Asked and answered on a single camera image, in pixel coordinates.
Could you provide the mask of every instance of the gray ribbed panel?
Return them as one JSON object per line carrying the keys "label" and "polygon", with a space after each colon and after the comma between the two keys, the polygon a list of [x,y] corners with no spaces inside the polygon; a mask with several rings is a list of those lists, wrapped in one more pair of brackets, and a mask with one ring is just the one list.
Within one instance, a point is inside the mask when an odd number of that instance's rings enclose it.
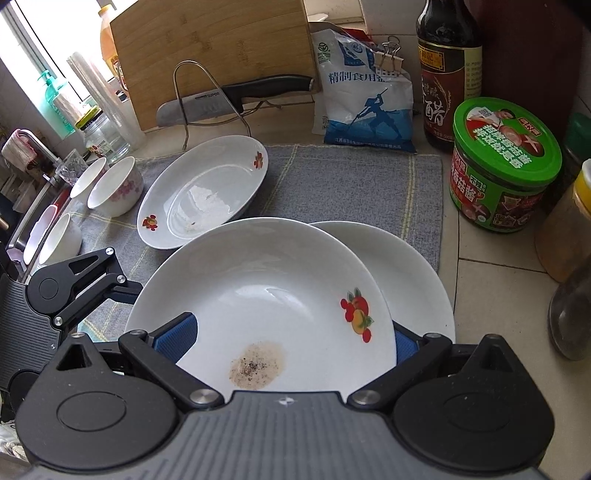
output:
{"label": "gray ribbed panel", "polygon": [[[451,480],[394,439],[384,419],[337,394],[237,393],[220,410],[191,413],[174,441],[146,462],[96,480]],[[26,480],[72,480],[35,468]],[[504,476],[541,480],[529,469]]]}
{"label": "gray ribbed panel", "polygon": [[6,390],[12,375],[19,369],[40,372],[57,350],[59,338],[59,332],[50,327],[49,317],[34,313],[28,307],[25,285],[2,275],[0,388]]}

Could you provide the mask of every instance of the dark glass bottle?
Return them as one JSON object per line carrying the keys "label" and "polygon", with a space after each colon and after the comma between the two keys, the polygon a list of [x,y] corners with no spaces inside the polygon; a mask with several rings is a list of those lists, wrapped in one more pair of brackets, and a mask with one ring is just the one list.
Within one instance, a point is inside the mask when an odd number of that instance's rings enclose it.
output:
{"label": "dark glass bottle", "polygon": [[464,0],[427,0],[417,20],[423,116],[427,140],[453,149],[453,114],[460,103],[480,96],[482,40]]}

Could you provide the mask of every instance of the cutting board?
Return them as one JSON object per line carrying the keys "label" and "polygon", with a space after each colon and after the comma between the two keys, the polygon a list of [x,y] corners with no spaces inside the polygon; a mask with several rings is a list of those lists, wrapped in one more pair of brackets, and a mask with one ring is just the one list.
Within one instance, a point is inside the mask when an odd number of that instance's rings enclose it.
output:
{"label": "cutting board", "polygon": [[[175,99],[173,71],[203,63],[220,85],[294,73],[316,78],[301,0],[138,0],[111,22],[142,130]],[[195,65],[177,74],[181,96],[215,88]]]}

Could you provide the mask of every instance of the towel on faucet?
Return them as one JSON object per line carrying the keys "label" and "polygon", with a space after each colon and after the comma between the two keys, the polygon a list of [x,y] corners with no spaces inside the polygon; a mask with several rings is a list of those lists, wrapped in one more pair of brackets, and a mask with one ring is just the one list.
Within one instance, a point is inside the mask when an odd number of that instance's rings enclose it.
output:
{"label": "towel on faucet", "polygon": [[21,171],[27,171],[27,165],[35,160],[37,153],[25,137],[16,129],[2,147],[2,156]]}

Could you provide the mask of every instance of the white and blue bag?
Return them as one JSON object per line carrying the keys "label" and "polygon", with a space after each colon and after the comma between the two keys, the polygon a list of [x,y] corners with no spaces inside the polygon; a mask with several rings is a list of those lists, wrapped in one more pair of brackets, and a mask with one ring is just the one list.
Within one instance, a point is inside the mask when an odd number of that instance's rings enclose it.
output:
{"label": "white and blue bag", "polygon": [[333,30],[312,40],[328,117],[325,143],[416,152],[408,74],[382,70],[370,48]]}

